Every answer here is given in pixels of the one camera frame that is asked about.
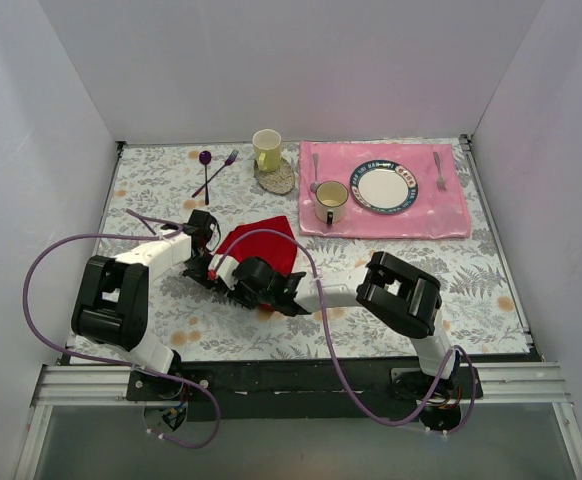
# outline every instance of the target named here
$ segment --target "purple spoon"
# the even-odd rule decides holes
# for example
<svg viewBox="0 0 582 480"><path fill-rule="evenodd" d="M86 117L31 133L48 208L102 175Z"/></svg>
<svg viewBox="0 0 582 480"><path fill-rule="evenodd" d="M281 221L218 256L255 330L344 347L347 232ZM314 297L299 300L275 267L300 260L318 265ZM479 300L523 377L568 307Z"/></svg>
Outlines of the purple spoon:
<svg viewBox="0 0 582 480"><path fill-rule="evenodd" d="M231 152L231 155L229 155L229 158L227 158L227 159L224 161L224 165L222 165L220 168L218 168L218 171L217 171L217 172L215 172L213 175L211 175L211 178L210 178L208 181L204 182L204 185L202 185L202 186L201 186L200 188L198 188L198 189L197 189L195 192L193 192L193 195L191 195L191 198L195 198L195 197L197 197L197 196L200 194L200 192L202 191L202 189L203 189L203 188L204 188L204 187L205 187L205 186L206 186L206 185L207 185L209 182L211 182L211 180L213 180L213 179L215 178L215 176L216 176L218 173L220 173L224 167L228 167L229 165L232 165L232 164L233 164L233 162L235 162L236 158L238 158L238 151L237 151L237 150L233 150L233 151Z"/></svg>
<svg viewBox="0 0 582 480"><path fill-rule="evenodd" d="M207 167L211 163L211 153L207 150L202 150L200 152L200 163L204 165L204 204L209 204L209 181L207 180Z"/></svg>

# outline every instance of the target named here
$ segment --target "pink placemat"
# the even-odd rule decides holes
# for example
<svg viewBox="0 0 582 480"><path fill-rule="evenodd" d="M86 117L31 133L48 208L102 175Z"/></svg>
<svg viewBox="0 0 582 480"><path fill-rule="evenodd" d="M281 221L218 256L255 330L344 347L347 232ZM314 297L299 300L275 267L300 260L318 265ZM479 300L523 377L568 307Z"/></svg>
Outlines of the pink placemat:
<svg viewBox="0 0 582 480"><path fill-rule="evenodd" d="M440 155L446 191L438 190L433 152ZM353 171L370 160L389 160L408 168L418 182L413 205L394 215L362 208L352 195L344 218L331 228L315 216L313 153L318 153L320 182L336 180L351 189ZM451 145L401 143L315 143L300 144L300 233L323 237L353 238L467 238L471 217L455 169Z"/></svg>

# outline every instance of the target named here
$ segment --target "floral tablecloth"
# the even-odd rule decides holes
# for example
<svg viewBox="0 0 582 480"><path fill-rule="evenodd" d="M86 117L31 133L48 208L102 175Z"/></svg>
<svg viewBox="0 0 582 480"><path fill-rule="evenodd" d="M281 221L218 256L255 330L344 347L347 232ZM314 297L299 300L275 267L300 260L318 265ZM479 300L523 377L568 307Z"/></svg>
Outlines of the floral tablecloth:
<svg viewBox="0 0 582 480"><path fill-rule="evenodd" d="M286 196L264 191L253 176L249 144L173 147L129 147L123 151L106 213L105 233L145 235L141 223L126 208L153 217L186 221L191 210L208 209L225 233L240 223L286 215L296 237L314 255L318 268L348 270L365 263L376 250L385 250L442 282L442 316L452 343L471 354L526 353L528 346L516 305L504 275L493 234L482 209L469 164L457 139L406 139L405 143L450 143L471 213L470 239L352 240L307 237L298 231L298 190ZM240 152L210 185L211 204L191 193L204 182L198 153L213 154L210 174L229 153ZM297 171L299 144L284 145L283 156ZM129 241L104 240L99 253L115 255L135 246ZM296 270L308 270L300 253ZM186 361L327 358L319 314L287 318L280 313L247 311L208 292L175 269L151 286L149 322ZM340 357L413 355L408 339L389 330L362 308L335 308L329 321ZM84 353L112 353L82 337L70 340Z"/></svg>

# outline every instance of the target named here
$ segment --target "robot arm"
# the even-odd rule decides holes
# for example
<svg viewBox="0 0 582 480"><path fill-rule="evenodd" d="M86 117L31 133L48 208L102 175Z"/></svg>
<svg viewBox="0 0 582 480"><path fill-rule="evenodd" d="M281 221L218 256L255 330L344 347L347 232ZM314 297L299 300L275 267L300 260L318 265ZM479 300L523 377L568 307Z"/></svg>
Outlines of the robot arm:
<svg viewBox="0 0 582 480"><path fill-rule="evenodd" d="M130 362L167 373L180 358L147 328L148 291L154 280L182 263L187 267L184 276L247 308L269 305L287 316L320 310L315 280L305 272L285 276L257 257L242 262L227 257L216 270L219 256L212 257L206 248L215 227L215 218L195 210L175 237L147 242L113 258L92 257L76 301L73 331L107 344ZM437 279L388 253L376 252L366 266L326 274L321 283L327 307L366 308L409 337L422 371L435 375L450 348L439 325L442 302ZM449 362L442 378L450 378L453 370Z"/></svg>
<svg viewBox="0 0 582 480"><path fill-rule="evenodd" d="M210 268L217 263L216 256ZM287 316L321 309L315 279L304 272L285 277L259 258L238 264L227 257L217 275L230 289L228 296L249 308L266 304ZM366 308L391 330L408 337L422 372L435 376L451 348L441 325L440 282L435 277L389 253L376 252L365 266L327 273L320 281L327 308ZM442 378L450 378L453 369L454 362L449 362Z"/></svg>

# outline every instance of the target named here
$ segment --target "red cloth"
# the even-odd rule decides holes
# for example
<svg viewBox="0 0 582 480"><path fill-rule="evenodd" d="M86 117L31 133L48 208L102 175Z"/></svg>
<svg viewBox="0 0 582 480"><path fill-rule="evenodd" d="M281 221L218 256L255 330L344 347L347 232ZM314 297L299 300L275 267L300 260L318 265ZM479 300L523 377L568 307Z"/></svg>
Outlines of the red cloth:
<svg viewBox="0 0 582 480"><path fill-rule="evenodd" d="M260 228L268 228L270 230L275 230L276 232L284 233L291 238L295 238L287 217L282 215L262 220L260 222L250 223L248 225L240 225L227 236L224 242L222 242L222 245L220 245L216 254L226 252L229 246L238 237ZM288 275L293 270L293 264L295 263L295 256L297 253L298 247L295 243L291 243L285 238L272 233L256 233L236 244L229 255L235 258L238 262L249 257L260 257L271 265L275 271L283 275Z"/></svg>

